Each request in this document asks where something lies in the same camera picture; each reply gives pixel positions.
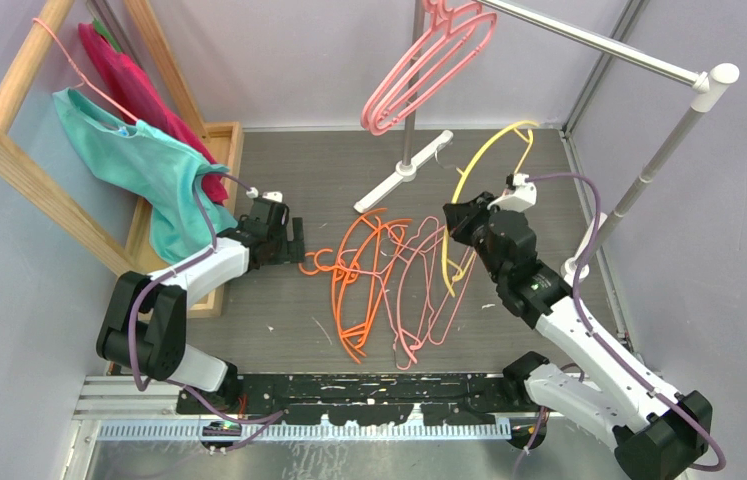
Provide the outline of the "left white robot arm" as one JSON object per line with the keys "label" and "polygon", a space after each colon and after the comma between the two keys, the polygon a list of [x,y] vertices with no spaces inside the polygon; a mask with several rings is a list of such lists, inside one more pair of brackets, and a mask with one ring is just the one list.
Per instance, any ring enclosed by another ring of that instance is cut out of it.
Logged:
{"label": "left white robot arm", "polygon": [[304,224],[289,207],[269,198],[254,200],[237,226],[217,234],[197,253],[166,269],[119,276],[96,341],[97,354],[138,378],[187,385],[201,391],[218,413],[241,397],[234,365],[186,340],[187,313],[228,281],[267,265],[300,264],[305,258]]}

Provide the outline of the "yellow wire hanger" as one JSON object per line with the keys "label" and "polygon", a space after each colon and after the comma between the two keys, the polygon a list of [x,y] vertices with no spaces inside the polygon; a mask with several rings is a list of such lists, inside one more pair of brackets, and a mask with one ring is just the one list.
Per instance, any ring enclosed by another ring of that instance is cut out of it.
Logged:
{"label": "yellow wire hanger", "polygon": [[[497,131],[494,135],[492,135],[476,151],[476,153],[473,155],[471,160],[467,163],[467,165],[464,168],[456,169],[456,172],[459,174],[459,180],[453,190],[451,202],[455,203],[460,198],[462,190],[464,189],[475,167],[482,160],[483,156],[487,153],[487,151],[506,134],[509,134],[509,133],[515,134],[525,144],[525,149],[523,153],[521,154],[520,159],[517,161],[517,163],[515,164],[515,166],[513,167],[511,171],[511,173],[514,175],[515,178],[523,177],[523,174],[521,173],[521,169],[523,168],[523,164],[525,163],[526,159],[531,153],[532,147],[535,142],[534,130],[538,127],[539,127],[539,124],[535,121],[522,120],[522,121],[512,123],[506,127],[503,127],[502,129]],[[466,271],[472,266],[475,260],[476,254],[475,253],[469,254],[467,256],[467,260],[465,264],[454,262],[450,259],[450,256],[449,256],[450,243],[451,241],[449,240],[448,236],[445,236],[442,239],[441,250],[440,250],[441,252],[440,262],[441,262],[442,278],[443,278],[446,291],[450,297],[454,297],[455,296],[455,289],[454,289],[455,285],[458,282],[460,282],[461,279],[466,275]]]}

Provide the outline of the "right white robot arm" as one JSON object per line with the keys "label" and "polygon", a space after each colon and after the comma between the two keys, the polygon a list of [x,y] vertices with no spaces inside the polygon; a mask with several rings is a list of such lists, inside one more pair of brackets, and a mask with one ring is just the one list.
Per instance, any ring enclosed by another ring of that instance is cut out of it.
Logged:
{"label": "right white robot arm", "polygon": [[484,192],[443,212],[449,237],[477,253],[502,305],[563,350],[589,384],[529,351],[503,371],[516,410],[554,410],[606,445],[631,479],[674,479],[713,448],[713,407],[681,393],[640,363],[593,318],[569,282],[538,258],[521,212]]}

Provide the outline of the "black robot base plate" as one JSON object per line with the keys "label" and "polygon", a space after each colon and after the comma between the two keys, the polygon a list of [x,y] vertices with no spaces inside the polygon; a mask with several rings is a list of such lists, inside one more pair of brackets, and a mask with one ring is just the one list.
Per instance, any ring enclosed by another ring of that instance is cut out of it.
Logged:
{"label": "black robot base plate", "polygon": [[244,374],[216,393],[182,390],[176,411],[202,419],[208,448],[241,440],[503,440],[536,448],[548,414],[499,374]]}

